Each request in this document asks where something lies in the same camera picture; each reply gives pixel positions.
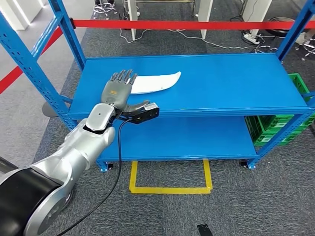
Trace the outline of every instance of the red barrier tape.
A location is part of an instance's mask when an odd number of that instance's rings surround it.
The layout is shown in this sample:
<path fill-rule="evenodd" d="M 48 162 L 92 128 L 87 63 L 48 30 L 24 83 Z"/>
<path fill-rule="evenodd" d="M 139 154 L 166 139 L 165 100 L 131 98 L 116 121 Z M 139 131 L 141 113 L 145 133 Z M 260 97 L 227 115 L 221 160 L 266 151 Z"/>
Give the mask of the red barrier tape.
<path fill-rule="evenodd" d="M 290 29 L 294 22 L 197 22 L 197 21 L 117 21 L 117 20 L 73 20 L 76 27 L 109 29 L 153 29 L 153 30 L 275 30 Z M 306 29 L 315 28 L 309 21 Z"/>
<path fill-rule="evenodd" d="M 48 49 L 50 46 L 51 46 L 53 43 L 56 42 L 57 39 L 60 37 L 63 34 L 60 28 L 57 28 L 51 37 L 48 40 L 47 45 L 43 49 L 43 51 L 41 53 L 43 54 L 47 49 Z M 11 72 L 8 73 L 3 79 L 0 81 L 0 94 L 3 93 L 3 91 L 6 90 L 8 87 L 11 85 L 13 82 L 14 82 L 16 79 L 17 79 L 19 76 L 23 74 L 23 71 L 20 69 L 20 67 L 17 66 L 14 69 L 13 69 Z"/>

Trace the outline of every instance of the blue metal shelf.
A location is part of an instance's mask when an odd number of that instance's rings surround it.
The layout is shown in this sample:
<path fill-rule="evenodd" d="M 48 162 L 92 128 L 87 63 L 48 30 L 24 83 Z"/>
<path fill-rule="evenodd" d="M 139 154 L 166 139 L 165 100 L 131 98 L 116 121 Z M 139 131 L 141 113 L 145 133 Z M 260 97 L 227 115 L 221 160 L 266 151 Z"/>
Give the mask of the blue metal shelf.
<path fill-rule="evenodd" d="M 107 69 L 100 74 L 100 68 Z M 124 68 L 141 76 L 181 71 L 171 88 L 128 100 L 154 101 L 161 117 L 302 114 L 310 109 L 275 54 L 219 54 L 88 59 L 70 115 L 88 116 L 100 102 L 107 78 Z"/>
<path fill-rule="evenodd" d="M 220 54 L 86 59 L 62 0 L 48 0 L 54 17 L 29 52 L 0 13 L 0 43 L 69 129 L 87 117 L 114 72 L 133 69 L 140 75 L 181 71 L 174 86 L 160 92 L 131 95 L 130 104 L 150 99 L 160 117 L 122 131 L 122 158 L 129 160 L 260 159 L 315 112 L 315 97 L 307 104 L 281 65 L 315 11 L 307 0 L 276 54 Z M 59 95 L 36 62 L 59 26 L 82 71 L 72 101 Z M 69 109 L 65 101 L 72 103 Z M 244 122 L 246 115 L 295 114 L 257 153 Z M 115 141 L 98 161 L 117 160 Z"/>
<path fill-rule="evenodd" d="M 118 129 L 121 122 L 114 124 Z M 251 159 L 257 157 L 244 117 L 156 118 L 128 123 L 122 131 L 123 161 Z M 117 161 L 118 143 L 98 160 Z"/>

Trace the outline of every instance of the lower shelf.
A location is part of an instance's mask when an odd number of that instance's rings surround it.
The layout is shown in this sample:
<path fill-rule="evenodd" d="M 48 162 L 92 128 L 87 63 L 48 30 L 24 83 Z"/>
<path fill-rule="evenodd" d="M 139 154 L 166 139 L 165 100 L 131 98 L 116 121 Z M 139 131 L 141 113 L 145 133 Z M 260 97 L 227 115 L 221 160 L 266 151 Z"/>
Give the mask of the lower shelf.
<path fill-rule="evenodd" d="M 114 126 L 118 130 L 121 122 Z M 156 118 L 122 130 L 123 161 L 251 159 L 257 156 L 244 117 Z M 99 158 L 117 161 L 116 140 Z"/>

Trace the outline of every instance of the white stand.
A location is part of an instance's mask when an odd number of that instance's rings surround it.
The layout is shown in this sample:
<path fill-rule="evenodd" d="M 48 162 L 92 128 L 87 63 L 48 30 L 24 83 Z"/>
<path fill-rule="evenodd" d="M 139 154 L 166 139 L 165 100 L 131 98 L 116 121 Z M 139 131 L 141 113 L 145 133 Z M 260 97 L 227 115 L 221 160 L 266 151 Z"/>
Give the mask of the white stand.
<path fill-rule="evenodd" d="M 198 21 L 208 22 L 213 0 L 200 0 L 199 11 L 198 13 Z M 202 39 L 205 38 L 206 29 L 201 29 Z"/>
<path fill-rule="evenodd" d="M 200 0 L 199 11 L 198 13 L 198 21 L 208 22 L 213 0 Z M 135 0 L 128 0 L 129 17 L 131 21 L 137 21 L 137 4 Z M 136 29 L 131 29 L 132 39 L 135 40 Z M 202 39 L 205 38 L 206 29 L 201 30 Z"/>
<path fill-rule="evenodd" d="M 131 21 L 137 21 L 137 3 L 135 0 L 128 0 L 129 17 Z M 131 29 L 132 40 L 135 40 L 136 29 Z"/>
<path fill-rule="evenodd" d="M 245 22 L 262 22 L 272 0 L 248 0 L 245 6 L 242 18 Z M 249 38 L 255 38 L 258 29 L 250 31 Z"/>

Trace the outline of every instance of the shelf top surface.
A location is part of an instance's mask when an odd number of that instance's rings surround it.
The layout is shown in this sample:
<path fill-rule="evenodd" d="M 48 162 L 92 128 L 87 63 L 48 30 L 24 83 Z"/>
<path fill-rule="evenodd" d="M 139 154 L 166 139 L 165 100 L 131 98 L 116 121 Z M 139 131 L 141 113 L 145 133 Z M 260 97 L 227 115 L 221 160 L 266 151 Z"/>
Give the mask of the shelf top surface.
<path fill-rule="evenodd" d="M 156 102 L 162 114 L 250 109 L 298 113 L 308 108 L 274 54 L 214 54 L 88 59 L 70 112 L 88 114 L 100 102 L 106 82 L 122 69 L 141 76 L 181 71 L 169 89 L 128 99 L 130 104 Z"/>
<path fill-rule="evenodd" d="M 114 124 L 118 129 L 120 121 Z M 122 159 L 196 159 L 254 157 L 256 152 L 244 117 L 156 118 L 122 129 Z M 103 151 L 107 161 L 118 159 L 118 143 Z"/>

